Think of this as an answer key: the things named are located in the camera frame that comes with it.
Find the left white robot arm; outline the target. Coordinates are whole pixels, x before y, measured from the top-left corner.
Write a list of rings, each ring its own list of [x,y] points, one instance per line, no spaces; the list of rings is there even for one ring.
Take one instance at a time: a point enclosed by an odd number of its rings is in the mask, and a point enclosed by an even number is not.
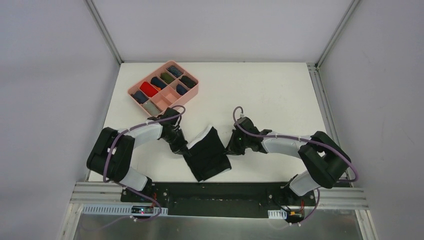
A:
[[[182,113],[178,105],[168,107],[162,114],[146,122],[121,130],[105,127],[101,130],[86,161],[86,167],[102,175],[103,180],[115,182],[128,189],[140,202],[152,198],[152,179],[132,168],[133,151],[155,140],[164,140],[177,155],[188,153],[183,131],[180,128]]]

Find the grey underwear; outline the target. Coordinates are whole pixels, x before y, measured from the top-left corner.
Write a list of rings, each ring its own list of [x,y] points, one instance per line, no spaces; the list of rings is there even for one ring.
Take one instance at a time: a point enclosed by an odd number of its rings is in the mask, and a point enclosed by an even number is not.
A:
[[[142,107],[144,110],[150,115],[150,116],[157,116],[159,115],[162,110],[158,108],[152,101],[148,100],[145,103],[142,104]]]

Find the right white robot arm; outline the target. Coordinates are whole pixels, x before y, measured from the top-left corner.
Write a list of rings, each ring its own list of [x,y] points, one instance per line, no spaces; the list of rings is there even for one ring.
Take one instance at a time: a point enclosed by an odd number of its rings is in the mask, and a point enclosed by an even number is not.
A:
[[[270,129],[259,131],[244,116],[234,123],[226,153],[240,156],[246,149],[302,160],[306,170],[283,188],[284,200],[290,205],[298,204],[306,193],[317,188],[331,189],[352,165],[348,155],[323,131],[307,136],[283,135]]]

